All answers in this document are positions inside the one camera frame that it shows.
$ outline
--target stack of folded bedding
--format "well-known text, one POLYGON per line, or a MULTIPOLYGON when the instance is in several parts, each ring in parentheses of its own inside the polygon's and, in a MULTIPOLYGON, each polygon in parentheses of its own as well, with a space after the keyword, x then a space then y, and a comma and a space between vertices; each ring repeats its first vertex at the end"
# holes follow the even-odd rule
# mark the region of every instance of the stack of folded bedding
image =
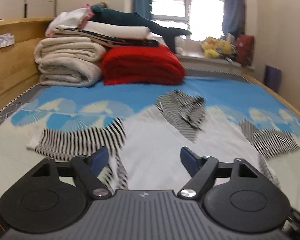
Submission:
POLYGON ((87 37, 48 38, 34 50, 40 84, 89 87, 102 77, 98 67, 106 49, 87 37))
POLYGON ((101 64, 105 85, 154 83, 176 85, 185 70, 176 55, 164 45, 154 48, 126 46, 109 50, 101 64))
POLYGON ((43 85, 91 86, 101 77, 105 84, 180 84, 185 70, 173 52, 151 38, 144 26, 90 22, 87 5, 61 13, 46 31, 35 52, 43 85))
POLYGON ((144 26, 118 26, 88 21, 93 16, 90 5, 71 12, 63 12, 46 30, 46 37, 88 37, 92 42, 114 48, 117 46, 157 47, 158 41, 151 37, 144 26))

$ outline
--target yellow plush toy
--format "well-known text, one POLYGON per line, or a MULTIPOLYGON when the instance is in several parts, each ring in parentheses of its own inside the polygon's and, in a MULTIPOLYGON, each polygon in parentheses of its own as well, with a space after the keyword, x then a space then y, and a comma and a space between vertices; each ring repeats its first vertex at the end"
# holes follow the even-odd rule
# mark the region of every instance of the yellow plush toy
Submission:
POLYGON ((221 57, 221 55, 229 56, 233 54, 231 43, 212 37, 206 38, 201 43, 201 47, 204 51, 205 57, 208 58, 218 58, 221 57))
POLYGON ((231 43, 225 40, 220 40, 218 43, 219 49, 221 49, 223 55, 232 55, 233 49, 231 43))
POLYGON ((206 49, 204 51, 204 56, 207 58, 219 58, 220 53, 216 52, 214 49, 206 49))

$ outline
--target wooden bed frame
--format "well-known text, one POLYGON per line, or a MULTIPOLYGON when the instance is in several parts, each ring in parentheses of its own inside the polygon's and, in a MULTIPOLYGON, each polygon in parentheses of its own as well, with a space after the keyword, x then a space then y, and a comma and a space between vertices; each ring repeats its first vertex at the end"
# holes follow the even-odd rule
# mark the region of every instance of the wooden bed frame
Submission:
MULTIPOLYGON (((26 18, 0 21, 0 35, 11 33, 15 36, 16 43, 0 49, 0 109, 39 81, 33 52, 37 43, 44 38, 44 32, 52 20, 53 18, 26 18)), ((270 88, 247 74, 242 76, 251 83, 262 86, 300 117, 300 112, 293 105, 270 88)))

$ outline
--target mattress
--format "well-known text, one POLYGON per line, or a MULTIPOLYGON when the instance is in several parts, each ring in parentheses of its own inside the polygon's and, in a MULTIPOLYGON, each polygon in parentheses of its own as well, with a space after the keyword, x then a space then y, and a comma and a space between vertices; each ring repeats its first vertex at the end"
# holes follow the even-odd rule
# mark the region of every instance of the mattress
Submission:
MULTIPOLYGON (((44 158, 25 148, 33 130, 70 131, 91 125, 104 126, 114 117, 125 120, 153 105, 159 95, 173 88, 191 95, 202 95, 209 114, 225 118, 233 125, 248 119, 261 129, 288 130, 297 135, 300 142, 300 119, 262 87, 250 84, 238 75, 193 71, 189 74, 206 77, 187 77, 180 86, 104 86, 98 83, 92 88, 32 88, 4 109, 13 112, 9 108, 23 100, 17 104, 22 106, 15 113, 0 114, 5 119, 0 126, 0 197, 44 158)), ((291 205, 300 210, 300 150, 271 159, 269 164, 291 205)), ((62 180, 73 183, 69 178, 62 180)))

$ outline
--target bed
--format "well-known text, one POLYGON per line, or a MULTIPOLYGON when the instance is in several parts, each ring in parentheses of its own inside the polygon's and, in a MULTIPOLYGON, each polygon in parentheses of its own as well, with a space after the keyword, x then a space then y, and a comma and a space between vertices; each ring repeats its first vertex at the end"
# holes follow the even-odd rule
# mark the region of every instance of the bed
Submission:
MULTIPOLYGON (((114 117, 125 120, 153 105, 159 95, 173 88, 202 95, 207 113, 215 119, 222 118, 232 126, 249 119, 261 129, 289 130, 300 142, 300 112, 245 74, 187 70, 189 76, 176 87, 104 86, 102 83, 92 88, 36 85, 38 73, 33 51, 50 21, 40 18, 0 22, 0 34, 11 32, 16 40, 15 45, 0 50, 0 197, 44 158, 26 150, 34 130, 68 131, 90 125, 104 126, 114 117)), ((291 205, 300 210, 300 150, 268 163, 291 205)), ((68 178, 62 180, 72 183, 68 178)))

